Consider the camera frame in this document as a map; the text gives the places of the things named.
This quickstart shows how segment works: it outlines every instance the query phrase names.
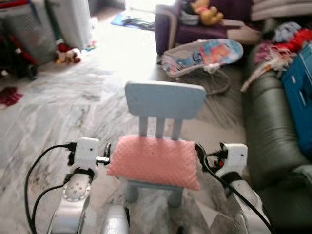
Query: blue container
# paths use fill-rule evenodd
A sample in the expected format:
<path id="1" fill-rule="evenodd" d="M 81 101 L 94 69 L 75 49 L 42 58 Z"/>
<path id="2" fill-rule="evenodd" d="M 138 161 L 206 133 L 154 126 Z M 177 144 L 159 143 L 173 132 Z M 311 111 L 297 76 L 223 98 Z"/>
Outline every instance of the blue container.
<path id="1" fill-rule="evenodd" d="M 282 77 L 295 121 L 301 151 L 312 159 L 312 42 L 308 43 Z"/>

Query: sofa cushion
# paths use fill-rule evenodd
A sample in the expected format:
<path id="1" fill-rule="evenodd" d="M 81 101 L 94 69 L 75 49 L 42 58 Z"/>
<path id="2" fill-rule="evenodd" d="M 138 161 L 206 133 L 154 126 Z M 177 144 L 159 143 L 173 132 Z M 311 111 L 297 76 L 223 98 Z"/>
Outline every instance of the sofa cushion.
<path id="1" fill-rule="evenodd" d="M 260 192 L 277 233 L 311 233 L 312 192 L 305 186 L 288 189 L 280 186 Z"/>
<path id="2" fill-rule="evenodd" d="M 227 38 L 226 29 L 220 24 L 215 26 L 188 26 L 181 24 L 176 35 L 176 42 L 185 44 L 198 39 Z"/>
<path id="3" fill-rule="evenodd" d="M 224 18 L 232 20 L 250 21 L 250 0 L 210 0 L 209 6 L 215 6 Z"/>
<path id="4" fill-rule="evenodd" d="M 255 189 L 264 188 L 300 165 L 309 164 L 298 139 L 285 92 L 272 88 L 253 100 L 246 119 L 248 167 Z"/>
<path id="5" fill-rule="evenodd" d="M 298 177 L 312 190 L 312 164 L 296 168 L 292 176 Z"/>
<path id="6" fill-rule="evenodd" d="M 259 46 L 255 46 L 247 60 L 247 66 L 244 71 L 244 77 L 243 82 L 246 81 L 249 76 L 252 74 L 252 72 L 261 64 L 255 64 L 254 63 L 254 56 L 256 52 L 258 51 Z M 262 93 L 266 92 L 269 89 L 272 88 L 283 88 L 282 83 L 280 80 L 276 78 L 276 73 L 274 71 L 266 72 L 261 77 L 259 77 L 257 80 L 255 80 L 253 83 L 251 83 L 250 87 L 248 88 L 247 92 L 243 94 L 244 96 L 244 117 L 247 119 L 250 115 L 253 114 L 253 108 L 254 108 L 254 100 Z"/>

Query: blue mat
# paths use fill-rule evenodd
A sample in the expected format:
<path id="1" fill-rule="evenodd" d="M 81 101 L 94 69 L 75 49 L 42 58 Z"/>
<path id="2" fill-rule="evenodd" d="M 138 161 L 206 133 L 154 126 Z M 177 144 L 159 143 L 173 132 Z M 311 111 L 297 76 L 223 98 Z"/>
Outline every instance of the blue mat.
<path id="1" fill-rule="evenodd" d="M 128 27 L 128 28 L 138 28 L 138 29 L 142 29 L 142 30 L 149 30 L 149 31 L 154 31 L 154 27 L 153 28 L 149 28 L 149 27 L 144 27 L 144 26 L 138 26 L 135 24 L 128 24 L 128 23 L 124 23 L 124 20 L 126 19 L 127 16 L 133 16 L 133 17 L 140 17 L 143 20 L 146 18 L 146 21 L 151 21 L 151 14 L 152 13 L 136 13 L 133 12 L 132 13 L 128 13 L 128 12 L 121 12 L 118 15 L 115 16 L 115 18 L 113 19 L 113 21 L 111 22 L 111 24 L 113 25 L 118 25 L 118 26 L 124 26 L 124 27 Z"/>

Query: chair leg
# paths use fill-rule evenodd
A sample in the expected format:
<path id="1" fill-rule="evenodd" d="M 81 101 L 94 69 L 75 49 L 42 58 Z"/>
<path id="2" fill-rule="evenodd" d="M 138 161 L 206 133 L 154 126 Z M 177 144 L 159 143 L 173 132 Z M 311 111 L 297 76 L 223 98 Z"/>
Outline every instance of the chair leg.
<path id="1" fill-rule="evenodd" d="M 137 197 L 138 197 L 137 186 L 128 183 L 128 187 L 126 189 L 125 194 L 126 201 L 130 203 L 135 202 L 137 200 Z"/>
<path id="2" fill-rule="evenodd" d="M 182 194 L 183 194 L 183 189 L 172 190 L 168 198 L 168 204 L 171 207 L 180 206 L 182 203 Z"/>

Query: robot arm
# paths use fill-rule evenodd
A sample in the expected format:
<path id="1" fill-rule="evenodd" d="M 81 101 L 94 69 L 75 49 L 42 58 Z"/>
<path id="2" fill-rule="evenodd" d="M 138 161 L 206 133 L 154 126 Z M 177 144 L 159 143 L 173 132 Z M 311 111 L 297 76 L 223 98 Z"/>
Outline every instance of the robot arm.
<path id="1" fill-rule="evenodd" d="M 204 172 L 215 173 L 223 185 L 228 184 L 243 196 L 255 209 L 256 214 L 249 205 L 235 193 L 227 194 L 228 204 L 234 211 L 234 233 L 236 234 L 270 234 L 271 228 L 268 218 L 262 209 L 262 201 L 249 184 L 242 179 L 243 171 L 247 166 L 248 148 L 243 144 L 221 143 L 221 151 L 207 155 L 205 150 L 196 145 L 199 161 Z"/>
<path id="2" fill-rule="evenodd" d="M 79 234 L 89 205 L 91 184 L 97 177 L 96 165 L 109 163 L 110 143 L 106 145 L 104 157 L 98 157 L 98 139 L 82 137 L 76 150 L 69 155 L 71 174 L 62 187 L 61 202 L 55 211 L 48 234 Z"/>

